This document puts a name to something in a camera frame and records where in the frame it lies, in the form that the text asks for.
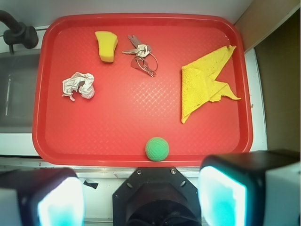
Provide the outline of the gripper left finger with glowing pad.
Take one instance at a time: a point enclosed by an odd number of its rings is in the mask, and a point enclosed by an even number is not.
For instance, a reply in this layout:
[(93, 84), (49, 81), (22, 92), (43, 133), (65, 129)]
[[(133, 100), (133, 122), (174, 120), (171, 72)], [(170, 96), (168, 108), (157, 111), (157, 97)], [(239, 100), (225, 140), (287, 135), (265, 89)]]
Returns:
[(82, 181), (70, 168), (0, 173), (2, 226), (82, 226), (85, 209)]

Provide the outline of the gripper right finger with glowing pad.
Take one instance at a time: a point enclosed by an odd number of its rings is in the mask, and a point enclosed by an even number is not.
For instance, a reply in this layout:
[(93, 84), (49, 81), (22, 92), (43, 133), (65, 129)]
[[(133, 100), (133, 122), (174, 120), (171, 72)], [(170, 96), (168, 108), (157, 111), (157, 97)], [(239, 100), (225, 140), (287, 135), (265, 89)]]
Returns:
[(210, 226), (298, 226), (301, 155), (289, 150), (209, 155), (200, 167), (198, 198)]

